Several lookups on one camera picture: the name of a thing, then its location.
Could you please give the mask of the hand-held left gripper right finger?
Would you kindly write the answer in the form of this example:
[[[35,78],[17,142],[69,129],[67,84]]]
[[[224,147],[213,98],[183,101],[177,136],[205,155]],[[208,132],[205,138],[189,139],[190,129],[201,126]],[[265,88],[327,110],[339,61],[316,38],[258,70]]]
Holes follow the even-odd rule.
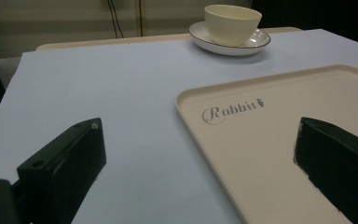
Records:
[[[294,162],[338,211],[358,224],[358,136],[332,123],[303,117]]]

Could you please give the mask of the white saucer with dark rim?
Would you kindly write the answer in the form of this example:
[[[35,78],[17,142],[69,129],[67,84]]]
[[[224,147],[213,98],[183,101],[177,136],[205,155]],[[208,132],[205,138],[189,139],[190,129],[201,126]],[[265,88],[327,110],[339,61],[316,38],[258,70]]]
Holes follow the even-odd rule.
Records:
[[[226,56],[248,56],[261,51],[270,43],[270,36],[263,30],[256,29],[252,36],[238,47],[227,47],[215,44],[209,37],[204,21],[192,24],[188,32],[192,41],[200,48],[212,53]]]

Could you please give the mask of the cream ceramic bowl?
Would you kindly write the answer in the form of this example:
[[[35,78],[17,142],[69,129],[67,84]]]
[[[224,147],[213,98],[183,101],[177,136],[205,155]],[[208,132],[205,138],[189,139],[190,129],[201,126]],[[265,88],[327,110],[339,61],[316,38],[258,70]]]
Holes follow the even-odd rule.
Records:
[[[237,47],[253,35],[262,14],[248,7],[209,5],[204,9],[204,18],[214,43]]]

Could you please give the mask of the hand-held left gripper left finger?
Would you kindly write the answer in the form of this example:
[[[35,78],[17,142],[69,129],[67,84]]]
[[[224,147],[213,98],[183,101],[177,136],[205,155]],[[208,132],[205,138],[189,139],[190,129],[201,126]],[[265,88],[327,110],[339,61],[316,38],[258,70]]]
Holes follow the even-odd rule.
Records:
[[[18,168],[33,224],[71,224],[106,165],[99,118],[61,133]]]

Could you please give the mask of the beige plastic tray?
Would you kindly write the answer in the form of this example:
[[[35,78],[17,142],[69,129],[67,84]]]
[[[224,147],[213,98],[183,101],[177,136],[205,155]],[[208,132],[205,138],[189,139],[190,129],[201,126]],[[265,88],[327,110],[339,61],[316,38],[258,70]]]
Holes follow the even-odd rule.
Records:
[[[358,136],[358,68],[333,65],[181,92],[176,108],[245,224],[351,224],[295,164],[301,118]]]

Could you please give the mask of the thin metal stand pole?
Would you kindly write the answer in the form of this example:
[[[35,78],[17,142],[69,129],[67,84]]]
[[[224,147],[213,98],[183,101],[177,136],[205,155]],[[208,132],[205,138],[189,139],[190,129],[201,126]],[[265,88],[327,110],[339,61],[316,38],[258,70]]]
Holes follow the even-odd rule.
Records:
[[[142,0],[138,0],[139,36],[144,36]]]

